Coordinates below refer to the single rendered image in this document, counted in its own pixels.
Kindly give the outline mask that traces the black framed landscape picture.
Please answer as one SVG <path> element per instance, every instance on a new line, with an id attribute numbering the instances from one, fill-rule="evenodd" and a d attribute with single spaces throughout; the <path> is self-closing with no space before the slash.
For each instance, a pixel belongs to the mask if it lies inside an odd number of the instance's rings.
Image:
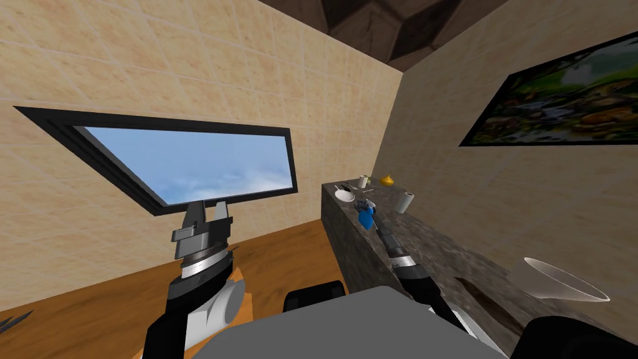
<path id="1" fill-rule="evenodd" d="M 461 146 L 638 145 L 638 31 L 510 74 Z"/>

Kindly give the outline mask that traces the blue spray bottle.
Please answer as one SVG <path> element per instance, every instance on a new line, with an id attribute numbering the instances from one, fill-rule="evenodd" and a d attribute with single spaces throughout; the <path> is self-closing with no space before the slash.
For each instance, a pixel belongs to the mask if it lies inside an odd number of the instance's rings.
<path id="1" fill-rule="evenodd" d="M 374 224 L 373 215 L 376 212 L 376 205 L 372 201 L 366 199 L 357 200 L 354 207 L 358 212 L 358 222 L 366 230 L 370 230 Z"/>

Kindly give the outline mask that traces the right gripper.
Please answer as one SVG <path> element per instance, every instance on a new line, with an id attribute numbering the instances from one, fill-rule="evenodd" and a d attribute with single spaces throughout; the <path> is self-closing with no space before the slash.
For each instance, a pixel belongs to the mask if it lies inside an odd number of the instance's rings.
<path id="1" fill-rule="evenodd" d="M 380 238 L 385 248 L 388 257 L 401 257 L 402 245 L 394 237 L 393 232 L 383 223 L 383 218 L 380 215 L 374 216 L 374 225 L 376 228 L 376 234 Z"/>

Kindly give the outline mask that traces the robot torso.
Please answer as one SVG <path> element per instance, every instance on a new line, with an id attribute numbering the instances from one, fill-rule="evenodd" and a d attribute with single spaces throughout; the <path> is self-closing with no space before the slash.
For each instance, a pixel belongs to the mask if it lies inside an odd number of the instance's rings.
<path id="1" fill-rule="evenodd" d="M 193 359 L 507 359 L 465 331 L 440 296 L 388 286 L 224 330 Z"/>

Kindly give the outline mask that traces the clear glass bowl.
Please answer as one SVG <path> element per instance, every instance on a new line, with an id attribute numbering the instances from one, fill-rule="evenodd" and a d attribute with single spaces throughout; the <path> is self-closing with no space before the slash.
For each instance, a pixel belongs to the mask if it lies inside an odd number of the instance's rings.
<path id="1" fill-rule="evenodd" d="M 606 293 L 579 277 L 530 257 L 518 261 L 506 279 L 537 299 L 578 302 L 609 302 L 611 300 Z"/>

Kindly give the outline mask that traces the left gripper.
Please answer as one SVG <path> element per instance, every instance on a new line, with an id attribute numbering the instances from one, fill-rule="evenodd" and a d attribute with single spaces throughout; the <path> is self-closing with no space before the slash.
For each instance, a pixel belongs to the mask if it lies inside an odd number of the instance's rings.
<path id="1" fill-rule="evenodd" d="M 176 242 L 174 258 L 181 259 L 197 252 L 227 242 L 231 236 L 233 217 L 229 217 L 227 203 L 217 202 L 214 220 L 206 222 L 205 201 L 188 204 L 185 214 L 185 228 L 174 230 L 171 241 Z"/>

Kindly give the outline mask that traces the black framed window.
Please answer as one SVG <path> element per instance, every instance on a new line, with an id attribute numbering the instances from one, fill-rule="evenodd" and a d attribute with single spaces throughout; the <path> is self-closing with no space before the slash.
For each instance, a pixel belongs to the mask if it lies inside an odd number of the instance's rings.
<path id="1" fill-rule="evenodd" d="M 298 190 L 288 128 L 18 107 L 154 216 Z"/>

